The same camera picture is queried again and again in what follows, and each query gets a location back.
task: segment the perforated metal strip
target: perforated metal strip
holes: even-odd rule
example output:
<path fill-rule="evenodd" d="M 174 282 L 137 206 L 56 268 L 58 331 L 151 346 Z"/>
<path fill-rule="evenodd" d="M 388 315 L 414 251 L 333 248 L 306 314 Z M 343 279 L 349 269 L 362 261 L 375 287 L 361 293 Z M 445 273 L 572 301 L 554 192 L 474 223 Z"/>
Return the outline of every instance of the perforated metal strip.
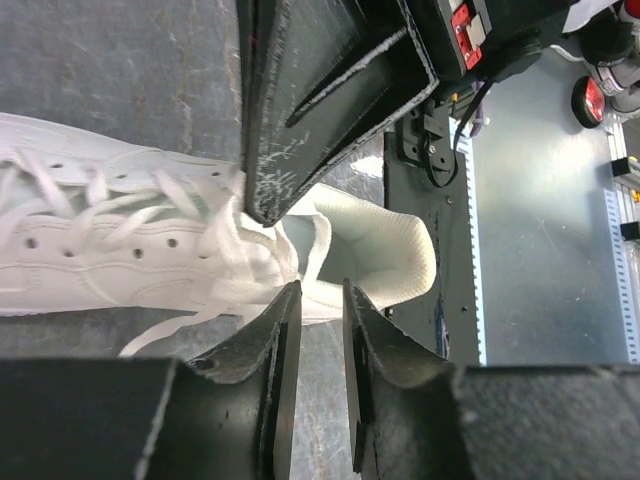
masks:
<path fill-rule="evenodd" d="M 611 159 L 625 157 L 627 147 L 624 143 L 622 125 L 616 123 L 609 134 L 609 147 Z M 624 245 L 622 234 L 620 233 L 620 223 L 624 220 L 632 221 L 629 218 L 629 202 L 631 202 L 631 190 L 620 186 L 612 186 L 605 190 L 605 201 L 607 205 L 607 216 L 609 218 L 609 231 L 611 233 L 611 243 L 613 245 L 613 258 L 618 280 L 618 296 L 622 309 L 622 319 L 624 322 L 625 339 L 627 343 L 627 353 L 630 363 L 640 363 L 640 342 L 638 336 L 638 323 L 634 308 L 632 283 L 629 277 L 629 260 Z"/>
<path fill-rule="evenodd" d="M 450 119 L 449 130 L 451 132 L 451 146 L 453 148 L 453 135 L 457 125 Z M 464 172 L 467 177 L 467 190 L 469 192 L 469 219 L 471 229 L 471 254 L 473 257 L 473 283 L 476 296 L 476 321 L 478 323 L 478 359 L 480 365 L 487 364 L 487 346 L 484 323 L 484 298 L 482 295 L 482 268 L 480 264 L 480 231 L 478 230 L 478 201 L 476 196 L 476 173 L 473 161 L 473 143 L 469 138 L 469 129 L 464 131 L 458 142 L 458 151 L 466 158 Z"/>

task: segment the white shoelace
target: white shoelace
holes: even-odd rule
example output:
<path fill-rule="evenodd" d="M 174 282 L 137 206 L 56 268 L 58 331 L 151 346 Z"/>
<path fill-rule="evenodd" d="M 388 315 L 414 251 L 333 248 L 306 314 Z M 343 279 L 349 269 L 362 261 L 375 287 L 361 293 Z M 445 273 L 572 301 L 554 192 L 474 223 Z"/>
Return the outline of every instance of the white shoelace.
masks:
<path fill-rule="evenodd" d="M 173 335 L 181 327 L 215 319 L 231 307 L 235 307 L 234 313 L 242 314 L 245 322 L 252 320 L 274 299 L 283 285 L 299 278 L 297 252 L 280 222 L 273 227 L 275 240 L 241 226 L 244 174 L 237 168 L 222 189 L 219 185 L 209 185 L 209 188 L 205 188 L 202 184 L 182 177 L 181 180 L 192 187 L 191 193 L 187 193 L 184 187 L 165 171 L 158 169 L 153 172 L 157 181 L 157 191 L 119 194 L 120 196 L 112 198 L 113 192 L 109 189 L 107 178 L 99 168 L 91 169 L 92 173 L 86 185 L 64 187 L 63 190 L 34 152 L 0 152 L 0 166 L 7 163 L 10 166 L 0 179 L 0 211 L 9 205 L 12 187 L 23 172 L 34 178 L 42 197 L 24 202 L 0 214 L 0 248 L 6 245 L 13 230 L 24 218 L 30 215 L 53 214 L 69 220 L 65 244 L 60 248 L 66 255 L 75 256 L 88 244 L 93 224 L 101 215 L 113 214 L 114 210 L 125 206 L 135 208 L 136 204 L 149 200 L 156 201 L 157 205 L 140 208 L 123 218 L 122 222 L 101 240 L 100 245 L 106 249 L 126 246 L 133 232 L 167 210 L 178 210 L 185 217 L 206 224 L 206 229 L 200 236 L 198 252 L 194 252 L 194 255 L 211 257 L 212 271 L 216 274 L 219 272 L 219 276 L 211 285 L 210 302 L 195 315 L 171 318 L 149 328 L 129 342 L 120 352 L 120 356 L 133 355 L 146 345 Z M 223 192 L 225 198 L 223 205 L 215 212 L 213 220 L 207 224 L 191 197 L 195 192 L 195 195 L 213 209 L 213 198 L 219 195 L 214 191 Z M 88 207 L 76 213 L 72 200 L 82 194 Z M 311 216 L 315 226 L 315 242 L 302 279 L 304 292 L 313 288 L 327 256 L 331 243 L 331 224 L 313 206 L 305 205 L 303 202 L 295 206 L 289 215 Z M 249 262 L 245 242 L 266 247 L 278 264 L 279 274 L 267 281 L 257 281 Z"/>

